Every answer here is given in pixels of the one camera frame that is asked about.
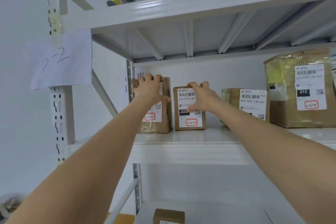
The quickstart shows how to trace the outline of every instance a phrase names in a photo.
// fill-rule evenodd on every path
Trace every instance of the left hand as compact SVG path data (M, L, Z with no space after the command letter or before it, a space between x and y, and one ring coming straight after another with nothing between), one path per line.
M170 97L160 95L160 79L162 76L157 74L153 80L152 77L153 75L150 73L146 73L145 77L139 77L139 86L132 88L135 98L142 98L143 101L148 102L150 107L160 101L170 102Z

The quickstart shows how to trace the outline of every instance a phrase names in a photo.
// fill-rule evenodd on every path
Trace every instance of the white shelf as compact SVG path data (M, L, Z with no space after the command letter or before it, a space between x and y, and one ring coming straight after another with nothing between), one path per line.
M331 25L335 9L333 0L149 0L62 15L61 23L63 31L91 29L95 42L137 66L187 56L336 47L329 43L334 28L290 47L298 37ZM220 46L225 54L218 56Z
M129 161L132 163L179 163L254 165L233 133L219 120L207 120L205 130L171 131L169 134L137 134ZM291 132L336 150L336 128L295 128ZM70 154L86 140L68 146Z
M134 224L153 223L157 208L184 211L186 224L272 224L262 208L177 201L143 202Z

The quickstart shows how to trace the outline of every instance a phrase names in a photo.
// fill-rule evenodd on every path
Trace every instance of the forearm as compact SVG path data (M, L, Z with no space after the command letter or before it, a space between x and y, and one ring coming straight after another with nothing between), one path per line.
M135 98L50 174L8 223L23 223L23 219L32 224L103 223L149 108L145 99Z
M315 223L315 215L320 223L335 221L330 207L336 203L336 151L222 101L216 103L214 114L239 138L255 163L307 223Z

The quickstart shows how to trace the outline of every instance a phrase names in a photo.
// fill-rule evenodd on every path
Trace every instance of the handwritten paper sign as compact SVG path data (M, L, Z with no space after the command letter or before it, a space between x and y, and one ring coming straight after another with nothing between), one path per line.
M28 44L34 75L31 90L91 83L90 30L44 37Z

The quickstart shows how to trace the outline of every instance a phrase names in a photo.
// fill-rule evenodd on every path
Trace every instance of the cardboard box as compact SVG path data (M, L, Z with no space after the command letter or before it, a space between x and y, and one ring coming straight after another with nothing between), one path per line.
M173 89L175 130L199 130L206 128L205 112L196 110L188 113L187 107L196 102L192 87L181 86Z
M270 98L266 90L222 89L221 99L255 117L270 122Z
M271 123L284 128L336 127L329 49L279 54L264 64Z
M132 87L139 86L138 79L132 79ZM170 97L170 78L160 80L160 94ZM159 102L152 106L142 120L138 133L169 133L173 128L171 102Z
M186 224L185 213L181 211L155 209L153 224Z

